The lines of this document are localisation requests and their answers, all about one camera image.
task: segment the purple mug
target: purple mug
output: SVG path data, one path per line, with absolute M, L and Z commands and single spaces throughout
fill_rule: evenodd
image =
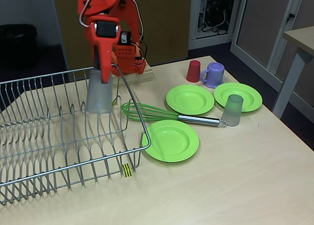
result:
M 224 77 L 225 67 L 221 63 L 210 63 L 207 69 L 204 70 L 200 75 L 200 80 L 205 86 L 210 88 L 216 88 L 223 83 L 222 78 Z

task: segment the metal handle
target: metal handle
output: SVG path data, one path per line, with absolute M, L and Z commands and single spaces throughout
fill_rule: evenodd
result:
M 214 127 L 227 126 L 227 122 L 224 120 L 220 120 L 219 118 L 179 115 L 178 120 L 185 123 L 195 123 L 195 124 L 202 124 L 202 125 L 214 126 Z

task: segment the robotic arm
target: robotic arm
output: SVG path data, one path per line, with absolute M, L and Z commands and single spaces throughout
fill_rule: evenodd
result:
M 118 63 L 124 74 L 143 73 L 146 62 L 139 47 L 143 34 L 139 33 L 141 20 L 135 0 L 78 0 L 78 13 L 81 25 L 86 27 L 95 68 L 101 70 L 104 83 L 111 72 L 119 76 L 112 62 Z M 130 32 L 121 31 L 121 20 L 128 24 Z

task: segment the green plate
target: green plate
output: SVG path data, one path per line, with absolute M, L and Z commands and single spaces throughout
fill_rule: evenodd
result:
M 242 112 L 257 110 L 262 105 L 262 96 L 254 88 L 239 83 L 226 83 L 216 87 L 214 97 L 216 101 L 226 106 L 228 97 L 232 94 L 239 95 L 243 98 Z
M 173 110 L 188 115 L 206 113 L 215 103 L 213 95 L 208 90 L 194 85 L 182 85 L 171 89 L 166 101 Z
M 197 151 L 199 139 L 196 132 L 186 123 L 162 120 L 148 127 L 152 145 L 146 152 L 153 158 L 165 162 L 179 162 L 190 158 Z M 142 145 L 148 140 L 143 135 Z

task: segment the wall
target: wall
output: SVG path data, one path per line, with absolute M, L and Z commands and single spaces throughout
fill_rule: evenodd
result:
M 40 46 L 61 43 L 52 0 L 0 0 L 0 25 L 36 26 Z
M 78 0 L 54 0 L 69 69 L 93 65 L 85 28 L 79 24 Z M 146 60 L 160 64 L 187 58 L 191 0 L 136 0 L 148 45 Z

